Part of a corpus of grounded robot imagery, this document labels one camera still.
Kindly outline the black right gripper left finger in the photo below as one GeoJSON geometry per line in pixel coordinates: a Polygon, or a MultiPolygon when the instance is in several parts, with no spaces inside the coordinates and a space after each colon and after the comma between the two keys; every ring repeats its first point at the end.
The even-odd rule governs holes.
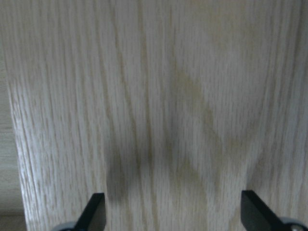
{"type": "Polygon", "coordinates": [[[104,193],[94,193],[73,227],[74,231],[103,231],[106,226],[104,193]]]}

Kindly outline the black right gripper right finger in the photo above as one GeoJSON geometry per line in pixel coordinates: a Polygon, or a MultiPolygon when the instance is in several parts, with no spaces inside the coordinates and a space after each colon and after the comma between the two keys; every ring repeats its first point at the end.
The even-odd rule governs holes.
{"type": "Polygon", "coordinates": [[[247,231],[306,231],[307,225],[278,217],[253,191],[241,192],[241,223],[247,231]]]}

